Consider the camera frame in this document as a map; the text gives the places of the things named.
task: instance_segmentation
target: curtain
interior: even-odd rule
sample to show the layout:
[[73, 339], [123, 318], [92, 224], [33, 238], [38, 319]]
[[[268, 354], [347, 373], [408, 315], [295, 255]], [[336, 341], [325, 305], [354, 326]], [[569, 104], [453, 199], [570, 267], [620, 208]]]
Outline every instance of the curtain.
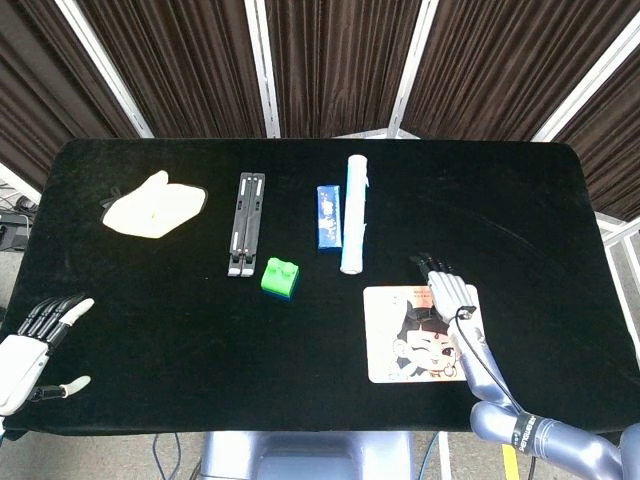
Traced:
[[283, 137], [386, 128], [419, 0], [267, 0]]
[[594, 208], [623, 220], [640, 215], [640, 47], [554, 141], [582, 160]]
[[531, 139], [639, 9], [639, 0], [441, 1], [401, 128]]
[[41, 189], [76, 137], [135, 131], [52, 0], [0, 1], [0, 162]]
[[79, 4], [155, 136], [266, 136], [244, 2]]

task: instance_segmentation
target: blue package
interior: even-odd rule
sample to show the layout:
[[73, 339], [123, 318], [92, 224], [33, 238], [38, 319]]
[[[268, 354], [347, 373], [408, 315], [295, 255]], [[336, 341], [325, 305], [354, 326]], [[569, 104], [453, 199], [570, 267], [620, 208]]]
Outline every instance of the blue package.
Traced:
[[340, 186], [318, 187], [318, 250], [342, 248]]

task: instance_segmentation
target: card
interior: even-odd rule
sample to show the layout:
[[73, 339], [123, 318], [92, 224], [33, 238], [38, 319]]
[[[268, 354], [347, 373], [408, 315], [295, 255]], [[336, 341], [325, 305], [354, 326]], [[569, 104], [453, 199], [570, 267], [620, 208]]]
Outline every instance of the card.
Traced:
[[[478, 310], [466, 325], [482, 328]], [[369, 287], [363, 292], [369, 380], [374, 383], [466, 380], [447, 324], [433, 306], [428, 286]]]

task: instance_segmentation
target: green lego brick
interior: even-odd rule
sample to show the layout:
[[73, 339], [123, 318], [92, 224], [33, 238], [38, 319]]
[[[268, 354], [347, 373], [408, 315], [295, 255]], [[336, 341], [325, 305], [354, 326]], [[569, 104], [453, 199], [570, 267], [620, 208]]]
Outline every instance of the green lego brick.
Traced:
[[260, 286], [266, 292], [290, 298], [297, 278], [297, 265], [271, 257], [267, 262], [264, 275], [262, 275]]

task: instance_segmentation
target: black velvet tablecloth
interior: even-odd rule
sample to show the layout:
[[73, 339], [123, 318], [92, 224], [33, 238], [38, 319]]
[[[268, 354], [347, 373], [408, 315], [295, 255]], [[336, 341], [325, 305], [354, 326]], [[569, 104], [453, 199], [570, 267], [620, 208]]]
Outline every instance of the black velvet tablecloth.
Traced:
[[[316, 250], [316, 186], [369, 159], [364, 273]], [[111, 187], [160, 169], [209, 197], [158, 240], [100, 223]], [[239, 175], [264, 172], [258, 273], [227, 278]], [[640, 420], [640, 375], [580, 163], [564, 145], [386, 140], [79, 140], [58, 154], [3, 334], [44, 298], [96, 300], [43, 384], [67, 400], [8, 428], [69, 435], [196, 430], [469, 428], [466, 383], [373, 384], [362, 291], [420, 284], [408, 256], [477, 286], [487, 339], [529, 411], [593, 431]], [[260, 290], [267, 259], [300, 266], [292, 302]]]

